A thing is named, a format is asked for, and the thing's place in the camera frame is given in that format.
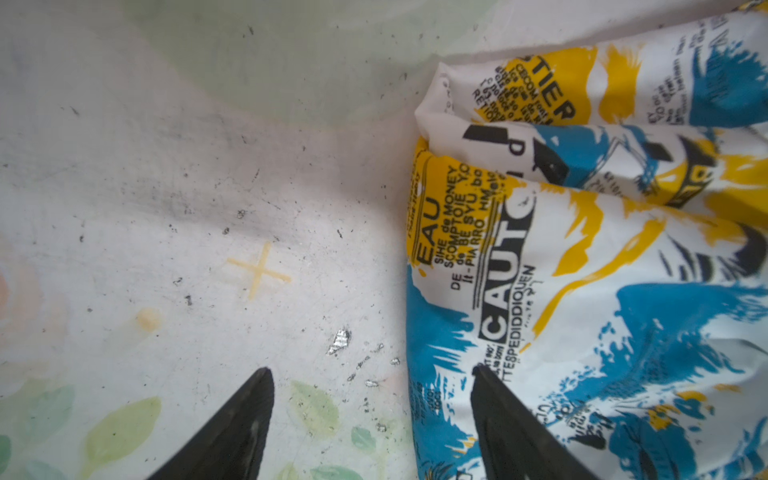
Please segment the printed white blue yellow shorts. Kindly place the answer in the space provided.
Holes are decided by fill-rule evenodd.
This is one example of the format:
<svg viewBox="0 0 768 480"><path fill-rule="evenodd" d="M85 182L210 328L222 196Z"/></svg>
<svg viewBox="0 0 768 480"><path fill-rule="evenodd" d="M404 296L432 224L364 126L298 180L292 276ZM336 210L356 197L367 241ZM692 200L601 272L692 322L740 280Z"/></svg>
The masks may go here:
<svg viewBox="0 0 768 480"><path fill-rule="evenodd" d="M415 117L418 477L489 477L486 369L598 478L765 478L766 3L443 63Z"/></svg>

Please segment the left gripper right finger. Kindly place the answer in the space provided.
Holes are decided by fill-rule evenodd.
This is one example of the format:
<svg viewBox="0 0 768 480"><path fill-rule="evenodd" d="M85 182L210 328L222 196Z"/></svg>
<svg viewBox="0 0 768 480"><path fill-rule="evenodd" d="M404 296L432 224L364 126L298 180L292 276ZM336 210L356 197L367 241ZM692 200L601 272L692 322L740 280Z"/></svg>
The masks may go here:
<svg viewBox="0 0 768 480"><path fill-rule="evenodd" d="M472 375L470 401L489 479L596 479L490 368L478 364Z"/></svg>

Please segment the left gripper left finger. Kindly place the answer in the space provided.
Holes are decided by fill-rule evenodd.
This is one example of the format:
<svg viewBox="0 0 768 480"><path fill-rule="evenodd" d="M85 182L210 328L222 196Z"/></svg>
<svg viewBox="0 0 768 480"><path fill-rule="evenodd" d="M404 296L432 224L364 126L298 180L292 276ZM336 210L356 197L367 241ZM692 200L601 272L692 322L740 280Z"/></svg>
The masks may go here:
<svg viewBox="0 0 768 480"><path fill-rule="evenodd" d="M256 479L274 403L272 372L260 368L150 479Z"/></svg>

